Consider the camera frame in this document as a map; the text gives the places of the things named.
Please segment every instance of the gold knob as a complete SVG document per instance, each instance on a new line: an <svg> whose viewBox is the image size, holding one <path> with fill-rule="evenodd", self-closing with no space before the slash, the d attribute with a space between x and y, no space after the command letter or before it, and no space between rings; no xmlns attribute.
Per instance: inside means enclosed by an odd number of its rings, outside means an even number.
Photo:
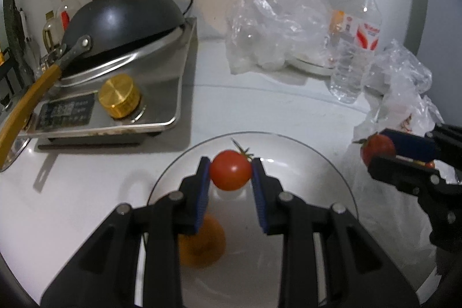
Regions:
<svg viewBox="0 0 462 308"><path fill-rule="evenodd" d="M120 119L136 109L141 94L129 75L117 74L103 84L98 100L111 117Z"/></svg>

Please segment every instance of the cherry tomato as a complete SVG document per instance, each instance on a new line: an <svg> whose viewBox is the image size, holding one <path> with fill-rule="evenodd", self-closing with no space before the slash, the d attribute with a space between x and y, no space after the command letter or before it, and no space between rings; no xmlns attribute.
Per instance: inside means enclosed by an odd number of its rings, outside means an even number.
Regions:
<svg viewBox="0 0 462 308"><path fill-rule="evenodd" d="M375 156L396 156L396 148L388 136L376 133L361 146L361 158L366 166Z"/></svg>
<svg viewBox="0 0 462 308"><path fill-rule="evenodd" d="M210 165L210 179L224 191L235 191L252 178L252 165L246 156L234 150L220 152Z"/></svg>

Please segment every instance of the stainless steel cooktop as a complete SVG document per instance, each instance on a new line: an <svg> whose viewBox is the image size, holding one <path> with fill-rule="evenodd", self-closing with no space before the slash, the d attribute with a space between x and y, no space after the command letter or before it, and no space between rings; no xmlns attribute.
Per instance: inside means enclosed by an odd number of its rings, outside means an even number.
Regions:
<svg viewBox="0 0 462 308"><path fill-rule="evenodd" d="M34 110L20 137L68 138L160 132L175 125L181 113L182 77L195 49L196 19L160 40L98 67L63 77ZM115 74L126 73L141 92L137 109L120 120L98 102L98 91Z"/></svg>

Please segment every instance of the screw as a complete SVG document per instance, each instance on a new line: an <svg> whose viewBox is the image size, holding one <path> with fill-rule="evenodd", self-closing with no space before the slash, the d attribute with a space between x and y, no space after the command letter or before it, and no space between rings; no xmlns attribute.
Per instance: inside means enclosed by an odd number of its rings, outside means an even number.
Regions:
<svg viewBox="0 0 462 308"><path fill-rule="evenodd" d="M452 225L456 221L456 215L453 211L450 211L447 216L448 223Z"/></svg>
<svg viewBox="0 0 462 308"><path fill-rule="evenodd" d="M288 192L281 192L279 194L279 200L284 201L285 203L288 203L289 201L293 200L293 195Z"/></svg>
<svg viewBox="0 0 462 308"><path fill-rule="evenodd" d="M184 197L183 192L175 191L169 194L169 199L172 201L180 201Z"/></svg>
<svg viewBox="0 0 462 308"><path fill-rule="evenodd" d="M437 184L439 184L438 175L433 174L433 175L430 177L430 181L431 181L435 186L436 186Z"/></svg>
<svg viewBox="0 0 462 308"><path fill-rule="evenodd" d="M332 210L334 212L336 212L337 214L343 214L346 212L346 208L343 204L341 203L335 203L334 205L332 205Z"/></svg>
<svg viewBox="0 0 462 308"><path fill-rule="evenodd" d="M130 204L127 204L127 203L123 203L123 204L120 204L119 206L117 206L117 208L115 209L117 213L119 213L121 216L127 214L130 210L131 210L131 206Z"/></svg>

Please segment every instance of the plastic bag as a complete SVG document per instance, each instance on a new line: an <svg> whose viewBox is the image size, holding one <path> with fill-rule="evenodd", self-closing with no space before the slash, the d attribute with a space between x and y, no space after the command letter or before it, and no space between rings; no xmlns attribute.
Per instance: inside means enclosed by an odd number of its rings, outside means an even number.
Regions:
<svg viewBox="0 0 462 308"><path fill-rule="evenodd" d="M418 64L415 57L415 60L406 57L406 52L395 42L393 44L396 49L388 50L375 60L385 73L381 80L375 76L375 84L385 88L387 82L389 89L379 107L354 128L354 140L368 138L385 128L423 136L435 127L435 123L443 122L430 98L422 98L419 93L428 85L428 80L431 82L431 72ZM341 168L356 199L359 220L411 283L419 287L434 267L436 248L429 240L430 221L416 197L370 177L359 148L357 144L349 146ZM454 168L441 161L435 164L449 184L458 183Z"/></svg>
<svg viewBox="0 0 462 308"><path fill-rule="evenodd" d="M396 40L374 58L362 84L385 94L394 76L398 80L408 78L418 93L425 93L431 87L431 71Z"/></svg>
<svg viewBox="0 0 462 308"><path fill-rule="evenodd" d="M232 73L259 65L279 70L306 56L332 64L326 53L331 9L324 0L234 0L227 17L227 57Z"/></svg>

